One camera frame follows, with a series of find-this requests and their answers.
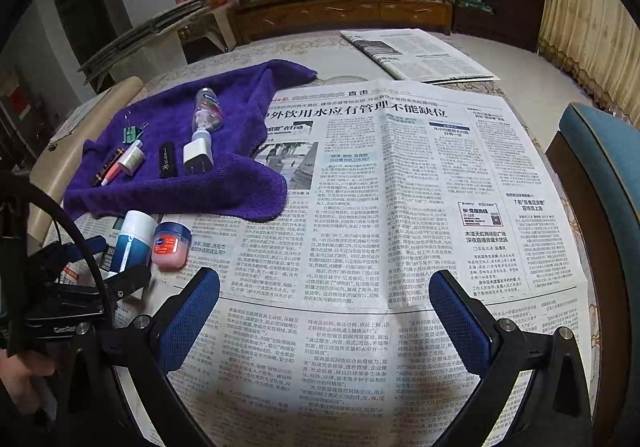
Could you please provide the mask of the pink vaseline jar blue lid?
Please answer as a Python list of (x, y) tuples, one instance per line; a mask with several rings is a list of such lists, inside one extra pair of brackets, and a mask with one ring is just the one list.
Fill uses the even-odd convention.
[(178, 271), (186, 265), (191, 247), (191, 230), (177, 222), (156, 226), (152, 245), (152, 263), (161, 271)]

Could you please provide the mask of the blue white deodorant stick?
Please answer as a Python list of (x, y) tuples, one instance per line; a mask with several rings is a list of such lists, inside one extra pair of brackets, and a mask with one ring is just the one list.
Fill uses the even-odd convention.
[(151, 215), (137, 210), (128, 211), (116, 239), (111, 265), (103, 278), (110, 278), (134, 266), (143, 266), (149, 273), (156, 226), (157, 222)]

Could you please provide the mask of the pink white tube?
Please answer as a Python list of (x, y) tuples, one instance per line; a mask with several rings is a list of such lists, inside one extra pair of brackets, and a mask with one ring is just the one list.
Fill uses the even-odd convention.
[[(142, 149), (142, 147), (143, 147), (143, 143), (142, 143), (142, 141), (141, 141), (141, 140), (137, 140), (137, 141), (135, 141), (134, 143), (132, 143), (131, 145), (137, 145), (137, 146), (139, 146), (141, 149)], [(109, 170), (109, 171), (107, 172), (107, 174), (106, 174), (106, 176), (105, 176), (104, 180), (103, 180), (103, 181), (102, 181), (102, 183), (101, 183), (101, 186), (106, 186), (106, 185), (110, 184), (112, 181), (114, 181), (114, 179), (115, 179), (115, 178), (117, 178), (117, 176), (118, 176), (120, 173), (124, 173), (124, 172), (122, 172), (122, 169), (120, 168), (120, 165), (118, 164), (118, 160), (117, 160), (117, 162), (114, 164), (114, 166), (113, 166), (113, 167), (111, 167), (111, 170)]]

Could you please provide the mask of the black tube white script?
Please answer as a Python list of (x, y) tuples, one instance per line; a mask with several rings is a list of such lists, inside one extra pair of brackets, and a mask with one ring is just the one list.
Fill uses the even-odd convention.
[(158, 151), (158, 177), (175, 178), (177, 176), (176, 152), (173, 142), (165, 142), (160, 145)]

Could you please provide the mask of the white cylinder jar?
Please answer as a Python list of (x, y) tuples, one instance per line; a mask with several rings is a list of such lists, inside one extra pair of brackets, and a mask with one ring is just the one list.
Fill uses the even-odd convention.
[(126, 152), (122, 154), (118, 160), (118, 164), (122, 172), (128, 176), (134, 176), (144, 160), (145, 155), (142, 149), (137, 145), (131, 145)]

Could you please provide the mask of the black gold striped tube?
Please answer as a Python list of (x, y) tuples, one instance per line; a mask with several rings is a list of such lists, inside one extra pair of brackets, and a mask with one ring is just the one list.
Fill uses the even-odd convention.
[(124, 154), (124, 152), (125, 152), (125, 149), (122, 148), (122, 147), (117, 147), (114, 150), (114, 152), (103, 163), (103, 166), (98, 171), (98, 173), (96, 173), (96, 175), (94, 175), (94, 178), (93, 178), (93, 181), (92, 181), (92, 184), (91, 184), (92, 187), (98, 187), (98, 186), (101, 185), (101, 183), (104, 180), (107, 172), (109, 170), (111, 170), (111, 167), (114, 166), (114, 164)]

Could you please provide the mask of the white charger plug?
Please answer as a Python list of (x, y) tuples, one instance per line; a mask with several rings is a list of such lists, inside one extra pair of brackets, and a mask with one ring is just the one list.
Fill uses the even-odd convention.
[(212, 146), (208, 147), (202, 140), (183, 146), (183, 169), (188, 175), (204, 174), (214, 167)]

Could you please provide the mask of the green binder clip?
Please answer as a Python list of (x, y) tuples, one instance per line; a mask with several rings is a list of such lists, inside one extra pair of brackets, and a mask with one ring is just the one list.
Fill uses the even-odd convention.
[(130, 145), (137, 141), (145, 131), (145, 129), (149, 126), (148, 122), (143, 122), (141, 126), (136, 126), (132, 123), (131, 112), (127, 111), (124, 115), (125, 126), (122, 129), (122, 144)]

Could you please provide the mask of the clear plastic bottle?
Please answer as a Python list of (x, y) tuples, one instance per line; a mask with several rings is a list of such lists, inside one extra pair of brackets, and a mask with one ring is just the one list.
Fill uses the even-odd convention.
[(212, 89), (203, 88), (195, 95), (192, 130), (215, 132), (224, 124), (224, 117), (217, 95)]

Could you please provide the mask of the small white jar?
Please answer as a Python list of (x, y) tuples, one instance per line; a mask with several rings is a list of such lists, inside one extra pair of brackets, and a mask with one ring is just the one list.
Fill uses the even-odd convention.
[(208, 129), (196, 129), (192, 134), (192, 142), (202, 140), (208, 147), (212, 146), (212, 135)]

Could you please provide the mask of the large open newspaper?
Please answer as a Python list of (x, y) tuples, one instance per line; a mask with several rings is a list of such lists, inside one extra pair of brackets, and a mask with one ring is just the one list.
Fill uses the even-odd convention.
[(497, 320), (575, 341), (592, 369), (588, 281), (547, 164), (498, 96), (373, 80), (274, 94), (253, 158), (288, 186), (266, 222), (157, 214), (191, 230), (127, 321), (201, 267), (219, 299), (169, 372), (196, 440), (431, 446), (477, 388), (428, 296), (446, 269)]

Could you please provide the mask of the purple towel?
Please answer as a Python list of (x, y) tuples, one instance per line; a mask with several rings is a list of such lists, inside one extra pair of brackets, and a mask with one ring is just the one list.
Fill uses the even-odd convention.
[(73, 219), (129, 210), (276, 218), (288, 186), (253, 155), (266, 141), (274, 94), (316, 77), (307, 67), (273, 59), (120, 109), (99, 137), (85, 142), (65, 190), (65, 211)]

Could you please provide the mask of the teal chair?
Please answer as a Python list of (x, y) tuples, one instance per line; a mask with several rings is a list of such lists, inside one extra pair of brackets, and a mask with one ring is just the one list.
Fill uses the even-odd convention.
[(639, 132), (583, 104), (546, 151), (586, 246), (600, 323), (594, 442), (639, 442)]

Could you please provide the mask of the folded white table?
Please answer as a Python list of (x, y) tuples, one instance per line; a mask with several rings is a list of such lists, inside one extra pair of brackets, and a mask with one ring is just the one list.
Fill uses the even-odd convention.
[(179, 31), (188, 30), (186, 40), (206, 39), (227, 53), (236, 47), (228, 14), (228, 2), (213, 8), (209, 0), (189, 0), (156, 14), (101, 48), (79, 70), (88, 83), (102, 84), (110, 76), (120, 82), (136, 76), (146, 82), (157, 74), (186, 66)]

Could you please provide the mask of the folded newspaper far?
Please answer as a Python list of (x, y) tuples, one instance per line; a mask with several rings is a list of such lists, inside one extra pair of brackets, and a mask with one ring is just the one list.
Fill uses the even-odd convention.
[(421, 29), (343, 30), (341, 37), (397, 80), (426, 84), (498, 80), (462, 51)]

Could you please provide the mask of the beige curtain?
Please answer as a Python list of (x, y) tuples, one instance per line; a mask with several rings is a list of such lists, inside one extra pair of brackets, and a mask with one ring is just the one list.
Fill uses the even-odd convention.
[(600, 109), (639, 125), (639, 28), (620, 0), (544, 0), (538, 46)]

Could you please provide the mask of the wooden tv cabinet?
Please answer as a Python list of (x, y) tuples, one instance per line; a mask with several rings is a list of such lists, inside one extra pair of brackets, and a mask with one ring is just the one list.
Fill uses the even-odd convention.
[(343, 29), (420, 28), (450, 33), (452, 7), (442, 0), (257, 0), (232, 7), (239, 44), (287, 34)]

